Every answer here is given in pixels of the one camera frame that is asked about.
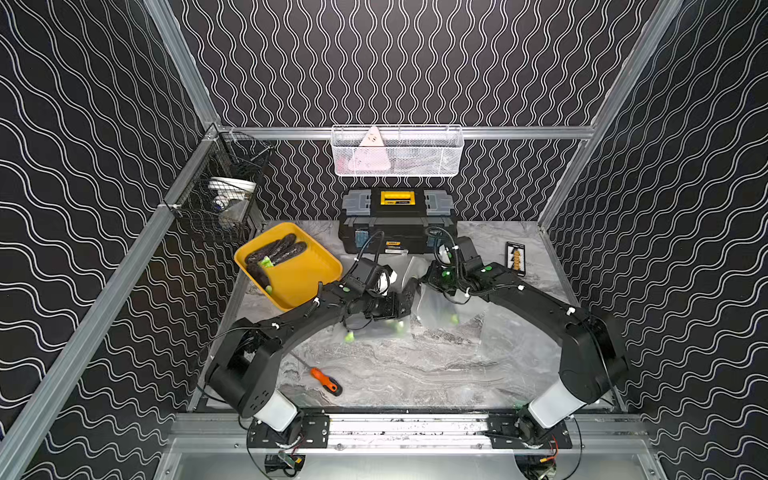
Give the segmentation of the clear plastic bag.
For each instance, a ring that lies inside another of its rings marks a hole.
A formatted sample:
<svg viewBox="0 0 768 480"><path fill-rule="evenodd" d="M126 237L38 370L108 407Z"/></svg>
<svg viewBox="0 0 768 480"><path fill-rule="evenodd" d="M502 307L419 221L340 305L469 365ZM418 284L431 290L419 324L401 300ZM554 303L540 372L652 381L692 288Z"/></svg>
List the clear plastic bag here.
<svg viewBox="0 0 768 480"><path fill-rule="evenodd" d="M532 398L559 379L561 347L519 315L489 304L482 319L479 355L503 389Z"/></svg>
<svg viewBox="0 0 768 480"><path fill-rule="evenodd" d="M426 283L420 284L412 309L415 318L429 330L450 330L473 320L482 320L487 311L487 304L479 299L451 301ZM460 318L458 325L450 322L453 314Z"/></svg>

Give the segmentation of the clear zip-top bag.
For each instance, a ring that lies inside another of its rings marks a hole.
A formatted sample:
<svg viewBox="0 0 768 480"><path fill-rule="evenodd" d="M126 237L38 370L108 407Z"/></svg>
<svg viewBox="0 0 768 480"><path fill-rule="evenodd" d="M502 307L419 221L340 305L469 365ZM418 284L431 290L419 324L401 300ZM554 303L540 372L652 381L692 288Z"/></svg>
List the clear zip-top bag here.
<svg viewBox="0 0 768 480"><path fill-rule="evenodd" d="M393 275L393 287L395 290L399 290L405 283L405 280L410 277L415 278L416 267L414 264L414 257L410 255L389 255L384 257L383 265L389 265L394 271ZM361 330L361 329L375 329L381 330L387 333L387 337L384 339L402 338L410 330L413 318L413 312L399 320L384 320L384 321L369 321L361 314L356 314L344 318L342 323L334 329L334 333L342 338L344 342L344 336L349 330ZM393 324L396 321L405 322L405 331L398 334L393 328Z"/></svg>

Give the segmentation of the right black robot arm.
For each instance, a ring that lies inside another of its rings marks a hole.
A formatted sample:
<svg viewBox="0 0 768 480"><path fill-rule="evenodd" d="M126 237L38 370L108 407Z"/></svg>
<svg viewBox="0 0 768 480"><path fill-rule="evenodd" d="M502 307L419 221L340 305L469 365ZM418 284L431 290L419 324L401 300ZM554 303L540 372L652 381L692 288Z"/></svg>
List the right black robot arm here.
<svg viewBox="0 0 768 480"><path fill-rule="evenodd" d="M532 442L582 407L599 400L629 371L612 315L570 305L530 285L515 270L485 263L473 241L429 229L434 260L422 282L450 301L477 298L538 328L560 348L558 379L516 414L513 435Z"/></svg>

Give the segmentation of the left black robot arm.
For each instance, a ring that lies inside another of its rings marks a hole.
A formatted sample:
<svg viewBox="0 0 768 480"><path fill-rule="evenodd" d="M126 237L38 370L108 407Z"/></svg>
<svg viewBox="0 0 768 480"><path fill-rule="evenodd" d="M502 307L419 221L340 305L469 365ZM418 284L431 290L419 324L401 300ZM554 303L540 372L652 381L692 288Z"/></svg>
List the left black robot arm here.
<svg viewBox="0 0 768 480"><path fill-rule="evenodd" d="M222 336L205 383L243 418L254 418L283 433L299 410L277 388L283 358L318 332L353 315L371 322L400 320L411 313L419 280L406 278L394 291L394 270L363 258L332 283L320 282L307 302L279 316L252 322L239 319Z"/></svg>

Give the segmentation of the black phone with orange screen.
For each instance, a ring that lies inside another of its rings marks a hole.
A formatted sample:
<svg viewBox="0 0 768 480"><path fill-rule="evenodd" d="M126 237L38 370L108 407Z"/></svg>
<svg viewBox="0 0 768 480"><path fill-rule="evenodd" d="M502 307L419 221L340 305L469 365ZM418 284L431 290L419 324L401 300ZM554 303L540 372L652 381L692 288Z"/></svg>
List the black phone with orange screen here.
<svg viewBox="0 0 768 480"><path fill-rule="evenodd" d="M506 267L520 277L524 277L527 272L525 251L524 244L515 242L505 244Z"/></svg>

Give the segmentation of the black yellow toolbox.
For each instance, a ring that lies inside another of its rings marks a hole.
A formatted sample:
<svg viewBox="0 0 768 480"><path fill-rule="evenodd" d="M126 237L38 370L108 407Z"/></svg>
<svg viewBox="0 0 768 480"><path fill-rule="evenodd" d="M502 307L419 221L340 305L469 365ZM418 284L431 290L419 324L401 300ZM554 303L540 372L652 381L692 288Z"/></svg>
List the black yellow toolbox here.
<svg viewBox="0 0 768 480"><path fill-rule="evenodd" d="M357 189L342 197L338 237L348 253L428 254L438 236L457 235L457 223L443 189Z"/></svg>

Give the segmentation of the yellow plastic tray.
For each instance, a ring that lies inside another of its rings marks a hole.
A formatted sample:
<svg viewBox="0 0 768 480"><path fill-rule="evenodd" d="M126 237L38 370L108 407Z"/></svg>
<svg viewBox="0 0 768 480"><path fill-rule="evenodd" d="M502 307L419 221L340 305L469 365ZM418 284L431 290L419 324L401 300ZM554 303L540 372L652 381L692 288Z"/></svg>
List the yellow plastic tray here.
<svg viewBox="0 0 768 480"><path fill-rule="evenodd" d="M283 222L242 245L234 260L281 311L315 296L318 283L339 280L343 267L329 250L298 225Z"/></svg>

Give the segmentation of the pink triangular card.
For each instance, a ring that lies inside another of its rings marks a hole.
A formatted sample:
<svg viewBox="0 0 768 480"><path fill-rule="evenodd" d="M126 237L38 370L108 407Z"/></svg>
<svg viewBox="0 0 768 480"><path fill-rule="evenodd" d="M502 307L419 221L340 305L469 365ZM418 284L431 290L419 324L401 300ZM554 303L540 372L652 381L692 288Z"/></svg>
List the pink triangular card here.
<svg viewBox="0 0 768 480"><path fill-rule="evenodd" d="M387 172L392 167L380 129L371 126L348 161L349 169L358 176Z"/></svg>

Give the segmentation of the white tape roll in basket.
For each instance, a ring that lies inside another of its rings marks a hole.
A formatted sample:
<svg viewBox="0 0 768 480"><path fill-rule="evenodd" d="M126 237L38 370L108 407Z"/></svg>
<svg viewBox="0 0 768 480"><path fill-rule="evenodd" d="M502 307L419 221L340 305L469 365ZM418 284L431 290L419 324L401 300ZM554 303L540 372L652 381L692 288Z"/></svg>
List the white tape roll in basket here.
<svg viewBox="0 0 768 480"><path fill-rule="evenodd" d="M256 189L254 182L230 177L213 177L207 186L217 210L225 210L233 202L249 200Z"/></svg>

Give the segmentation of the orange handled screwdriver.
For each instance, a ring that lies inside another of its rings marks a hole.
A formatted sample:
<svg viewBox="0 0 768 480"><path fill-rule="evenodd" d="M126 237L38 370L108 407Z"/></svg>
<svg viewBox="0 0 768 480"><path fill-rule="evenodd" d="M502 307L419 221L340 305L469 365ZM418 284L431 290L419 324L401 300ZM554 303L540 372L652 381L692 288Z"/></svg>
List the orange handled screwdriver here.
<svg viewBox="0 0 768 480"><path fill-rule="evenodd" d="M322 370L319 368L310 365L303 359L301 359L296 354L293 354L293 357L303 366L307 367L309 369L310 375L317 380L320 385L323 387L323 389L330 393L333 396L340 396L343 393L343 387L331 376L326 375Z"/></svg>

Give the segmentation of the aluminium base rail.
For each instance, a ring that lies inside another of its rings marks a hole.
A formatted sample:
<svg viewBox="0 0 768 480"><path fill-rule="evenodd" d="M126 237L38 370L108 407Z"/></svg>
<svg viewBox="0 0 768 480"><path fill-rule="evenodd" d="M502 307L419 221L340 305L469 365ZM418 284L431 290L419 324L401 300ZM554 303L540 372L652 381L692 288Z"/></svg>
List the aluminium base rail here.
<svg viewBox="0 0 768 480"><path fill-rule="evenodd" d="M545 439L512 438L512 421L493 413L332 413L307 415L298 439L280 446L264 424L247 428L235 414L183 414L172 427L168 452L298 454L640 454L649 450L635 415L594 412L556 426Z"/></svg>

